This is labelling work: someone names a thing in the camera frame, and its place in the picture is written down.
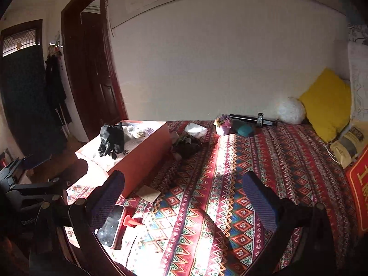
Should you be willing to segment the clear plastic bag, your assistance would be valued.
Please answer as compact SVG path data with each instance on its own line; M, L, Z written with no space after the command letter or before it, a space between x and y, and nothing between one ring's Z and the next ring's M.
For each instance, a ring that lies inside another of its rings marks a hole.
M207 128L196 123L189 123L185 126L185 132L194 138L203 138L207 134Z

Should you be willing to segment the red cushion with yellow text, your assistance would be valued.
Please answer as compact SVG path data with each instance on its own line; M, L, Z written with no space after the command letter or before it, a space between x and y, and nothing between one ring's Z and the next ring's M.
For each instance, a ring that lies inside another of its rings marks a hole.
M357 160L345 169L345 175L350 185L352 197L356 207L357 231L359 237L367 234L367 147L364 148Z

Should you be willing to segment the black tripod stick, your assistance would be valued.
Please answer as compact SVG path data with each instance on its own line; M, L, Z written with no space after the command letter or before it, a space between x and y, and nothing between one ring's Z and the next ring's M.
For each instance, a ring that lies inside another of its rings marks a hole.
M257 127L272 127L277 125L276 120L265 119L263 113L258 113L256 117L239 115L239 114L229 114L232 119L238 119L245 121L247 123L254 123Z

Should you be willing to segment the teal pouch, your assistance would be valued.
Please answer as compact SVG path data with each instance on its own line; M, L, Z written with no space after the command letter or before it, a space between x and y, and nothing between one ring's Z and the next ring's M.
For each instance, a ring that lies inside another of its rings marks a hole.
M244 137L254 135L253 127L249 123L246 123L245 121L242 121L242 120L233 119L232 120L232 128L233 128L235 133L237 133L241 136L244 136Z

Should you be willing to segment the small red object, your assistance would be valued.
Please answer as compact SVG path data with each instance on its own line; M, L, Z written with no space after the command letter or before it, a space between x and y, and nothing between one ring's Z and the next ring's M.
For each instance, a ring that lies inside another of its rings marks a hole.
M123 225L126 227L135 228L137 226L142 226L142 218L141 217L131 217L130 215L126 215L123 219Z

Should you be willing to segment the colourful small toy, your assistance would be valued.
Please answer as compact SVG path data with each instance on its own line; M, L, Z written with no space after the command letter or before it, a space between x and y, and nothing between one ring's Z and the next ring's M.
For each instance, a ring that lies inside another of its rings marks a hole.
M213 125L215 126L216 132L219 136L226 136L231 132L232 119L227 114L221 114L215 118Z

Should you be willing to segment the beige printed sack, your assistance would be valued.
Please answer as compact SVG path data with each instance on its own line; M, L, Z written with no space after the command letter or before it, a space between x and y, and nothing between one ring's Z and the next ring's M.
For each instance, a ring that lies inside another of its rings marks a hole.
M347 168L367 146L367 122L354 120L349 130L333 142L331 151L343 169Z

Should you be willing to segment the white fluffy ball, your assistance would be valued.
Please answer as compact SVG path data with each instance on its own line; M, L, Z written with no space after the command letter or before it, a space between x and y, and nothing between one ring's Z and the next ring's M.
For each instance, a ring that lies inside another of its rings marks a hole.
M288 97L279 102L276 108L278 121L291 125L299 125L306 118L306 110L300 100Z

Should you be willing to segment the yellow pillow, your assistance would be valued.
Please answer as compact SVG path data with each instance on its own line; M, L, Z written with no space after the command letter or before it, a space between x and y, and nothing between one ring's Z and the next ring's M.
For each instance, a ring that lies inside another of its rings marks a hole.
M350 85L328 68L299 100L314 131L326 143L332 142L350 121Z

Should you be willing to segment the pink white cardboard box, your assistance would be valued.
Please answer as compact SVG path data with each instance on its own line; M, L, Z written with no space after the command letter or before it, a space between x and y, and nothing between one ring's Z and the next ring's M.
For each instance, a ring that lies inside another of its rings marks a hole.
M151 170L166 156L172 147L168 123L165 121L133 121L125 123L133 126L133 130L144 131L139 139L130 138L125 142L125 151L117 155L99 156L98 147L101 138L96 136L75 152L79 159L88 163L87 174L76 181L76 186L97 187L115 170L121 171L125 177L122 196L127 198L130 193L146 178Z

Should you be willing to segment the dark wooden door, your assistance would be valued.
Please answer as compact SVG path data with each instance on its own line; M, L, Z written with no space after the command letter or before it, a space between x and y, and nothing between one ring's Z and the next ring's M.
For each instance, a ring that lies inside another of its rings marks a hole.
M64 61L87 139L128 117L112 55L105 0L71 0L61 13Z

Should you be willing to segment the dark clothing pile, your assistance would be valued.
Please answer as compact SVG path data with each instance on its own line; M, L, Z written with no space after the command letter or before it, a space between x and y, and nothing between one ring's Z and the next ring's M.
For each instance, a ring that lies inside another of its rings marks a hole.
M177 161L187 160L201 150L202 142L191 135L180 136L177 132L170 133L172 154Z

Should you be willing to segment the smartphone in white case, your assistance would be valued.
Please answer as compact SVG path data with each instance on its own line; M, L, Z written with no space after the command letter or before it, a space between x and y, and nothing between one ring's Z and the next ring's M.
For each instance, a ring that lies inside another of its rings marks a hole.
M103 246L113 250L121 249L122 238L126 229L124 226L124 218L126 214L126 208L116 204L102 228L96 230L95 234Z

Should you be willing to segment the red patterned bed cover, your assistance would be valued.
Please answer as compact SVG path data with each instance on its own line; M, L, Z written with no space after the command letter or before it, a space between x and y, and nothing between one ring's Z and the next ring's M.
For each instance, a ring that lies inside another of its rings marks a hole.
M120 198L141 226L127 228L119 250L107 249L129 275L239 275L270 238L242 189L255 172L281 198L325 205L338 265L357 240L356 208L344 170L309 124L278 123L252 137L217 136L213 123L200 150L168 160L145 180L155 202Z

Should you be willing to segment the black bag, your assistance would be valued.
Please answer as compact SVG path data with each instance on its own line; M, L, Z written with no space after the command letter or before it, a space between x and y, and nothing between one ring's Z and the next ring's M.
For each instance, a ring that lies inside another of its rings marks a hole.
M124 152L125 138L122 122L116 125L105 124L102 126L100 138L101 144L98 148L100 157L109 155L113 160L116 160L117 155Z

